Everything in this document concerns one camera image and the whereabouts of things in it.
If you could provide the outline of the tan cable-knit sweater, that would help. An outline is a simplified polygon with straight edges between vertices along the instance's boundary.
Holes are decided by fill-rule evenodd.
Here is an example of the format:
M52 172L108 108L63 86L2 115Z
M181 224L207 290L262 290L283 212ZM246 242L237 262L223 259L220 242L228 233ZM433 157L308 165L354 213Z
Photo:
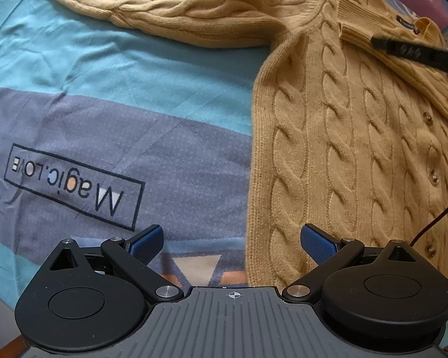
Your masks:
M448 278L448 79L374 35L441 47L384 0L57 0L79 14L213 48L267 45L252 101L246 268L283 288L310 268L312 223L370 246L409 241Z

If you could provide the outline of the blue grey patterned bed sheet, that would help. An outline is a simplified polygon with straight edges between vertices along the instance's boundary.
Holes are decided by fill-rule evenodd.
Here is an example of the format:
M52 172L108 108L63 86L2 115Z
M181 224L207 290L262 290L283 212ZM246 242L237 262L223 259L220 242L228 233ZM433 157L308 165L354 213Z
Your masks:
M251 109L269 53L0 0L0 303L18 329L3 356L448 357L448 278L416 248L441 216L384 246L313 224L365 246L317 302L248 283ZM148 267L181 300L147 301L101 252L152 225L164 246ZM301 229L299 278L317 267Z

